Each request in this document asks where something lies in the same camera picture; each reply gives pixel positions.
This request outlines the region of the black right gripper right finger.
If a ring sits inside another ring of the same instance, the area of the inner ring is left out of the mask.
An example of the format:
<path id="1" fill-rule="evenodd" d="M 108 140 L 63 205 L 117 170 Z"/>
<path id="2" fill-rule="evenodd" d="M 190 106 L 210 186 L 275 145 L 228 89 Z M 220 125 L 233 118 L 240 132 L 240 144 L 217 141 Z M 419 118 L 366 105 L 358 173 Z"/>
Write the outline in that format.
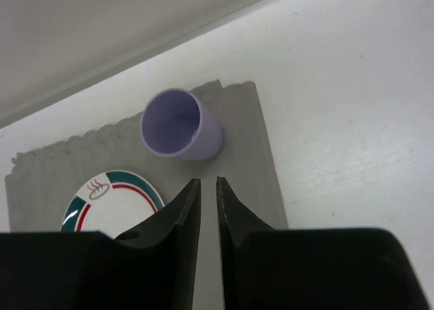
<path id="1" fill-rule="evenodd" d="M 225 309 L 428 309 L 384 229 L 278 230 L 216 181 Z"/>

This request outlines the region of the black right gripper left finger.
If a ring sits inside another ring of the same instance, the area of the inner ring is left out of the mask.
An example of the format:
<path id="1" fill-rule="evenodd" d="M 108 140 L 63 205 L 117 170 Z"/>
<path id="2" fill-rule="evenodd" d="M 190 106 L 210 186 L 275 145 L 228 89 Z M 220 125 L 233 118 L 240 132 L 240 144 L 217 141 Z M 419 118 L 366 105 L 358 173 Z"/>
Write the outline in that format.
<path id="1" fill-rule="evenodd" d="M 201 182 L 116 238 L 1 235 L 2 309 L 191 309 Z"/>

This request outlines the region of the white plate with green rim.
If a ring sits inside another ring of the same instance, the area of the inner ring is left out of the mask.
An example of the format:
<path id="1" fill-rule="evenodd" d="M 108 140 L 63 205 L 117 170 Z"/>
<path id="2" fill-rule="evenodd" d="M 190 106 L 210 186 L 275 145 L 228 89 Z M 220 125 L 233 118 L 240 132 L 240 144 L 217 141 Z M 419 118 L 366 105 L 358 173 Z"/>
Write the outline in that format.
<path id="1" fill-rule="evenodd" d="M 60 230 L 99 231 L 116 238 L 164 207 L 148 180 L 131 171 L 110 170 L 92 177 L 74 194 Z"/>

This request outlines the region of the grey cloth placemat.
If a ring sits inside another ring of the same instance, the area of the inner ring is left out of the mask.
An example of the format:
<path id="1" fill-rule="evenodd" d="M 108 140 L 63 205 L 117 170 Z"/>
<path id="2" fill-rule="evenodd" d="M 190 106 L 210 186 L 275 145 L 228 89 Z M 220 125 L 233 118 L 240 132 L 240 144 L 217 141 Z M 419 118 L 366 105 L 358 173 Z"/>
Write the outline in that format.
<path id="1" fill-rule="evenodd" d="M 13 159 L 5 177 L 13 232 L 59 231 L 75 193 L 93 191 L 89 180 L 110 172 L 119 190 L 131 175 L 152 184 L 169 203 L 192 178 L 202 182 L 202 217 L 216 221 L 216 179 L 226 178 L 240 200 L 268 224 L 288 225 L 267 129 L 253 82 L 222 86 L 212 81 L 193 90 L 217 117 L 224 146 L 205 161 L 180 161 L 152 154 L 140 137 L 140 116 L 106 125 Z"/>

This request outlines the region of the lilac plastic cup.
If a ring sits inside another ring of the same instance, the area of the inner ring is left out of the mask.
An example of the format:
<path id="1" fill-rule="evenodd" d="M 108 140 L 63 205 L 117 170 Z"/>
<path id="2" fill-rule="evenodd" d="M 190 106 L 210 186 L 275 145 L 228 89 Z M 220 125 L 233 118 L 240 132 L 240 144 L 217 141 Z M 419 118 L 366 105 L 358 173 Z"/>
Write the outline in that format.
<path id="1" fill-rule="evenodd" d="M 142 113 L 140 135 L 153 154 L 187 161 L 210 159 L 224 143 L 214 114 L 192 92 L 179 88 L 150 100 Z"/>

